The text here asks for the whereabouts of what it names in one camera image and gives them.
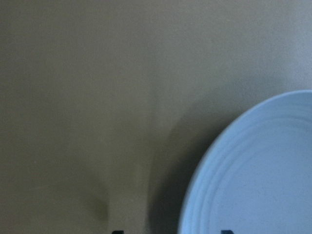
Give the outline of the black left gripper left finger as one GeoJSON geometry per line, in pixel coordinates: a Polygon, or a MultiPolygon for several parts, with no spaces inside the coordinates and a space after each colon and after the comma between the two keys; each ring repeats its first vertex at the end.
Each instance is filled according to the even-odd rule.
{"type": "Polygon", "coordinates": [[[124,234],[124,230],[114,230],[112,234],[124,234]]]}

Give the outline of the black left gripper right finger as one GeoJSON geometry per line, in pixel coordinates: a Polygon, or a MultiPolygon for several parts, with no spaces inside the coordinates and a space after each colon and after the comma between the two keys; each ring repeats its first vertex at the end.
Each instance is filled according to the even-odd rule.
{"type": "Polygon", "coordinates": [[[232,230],[221,230],[221,234],[234,234],[232,230]]]}

